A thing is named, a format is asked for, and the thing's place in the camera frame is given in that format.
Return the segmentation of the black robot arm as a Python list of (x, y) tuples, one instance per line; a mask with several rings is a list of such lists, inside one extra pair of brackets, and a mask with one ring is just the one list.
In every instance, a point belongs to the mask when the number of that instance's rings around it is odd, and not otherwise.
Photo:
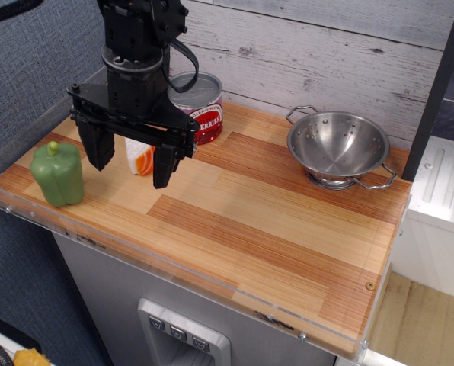
[(72, 84), (71, 118), (89, 162), (102, 170), (114, 155), (121, 135), (155, 147), (153, 185), (168, 185), (179, 162), (196, 151), (198, 122), (174, 106), (168, 90), (184, 93), (169, 78), (170, 50), (198, 67), (195, 55), (178, 40), (187, 32), (189, 11), (179, 1), (99, 1), (104, 19), (104, 85)]

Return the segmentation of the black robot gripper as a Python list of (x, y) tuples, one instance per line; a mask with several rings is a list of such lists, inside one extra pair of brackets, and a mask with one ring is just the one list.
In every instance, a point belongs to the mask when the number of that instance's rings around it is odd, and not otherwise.
[(199, 124), (173, 105), (160, 70), (107, 71), (107, 84), (73, 83), (72, 119), (88, 161), (102, 171), (114, 156), (114, 137), (129, 137), (156, 147), (153, 185), (166, 188), (182, 157), (193, 156)]

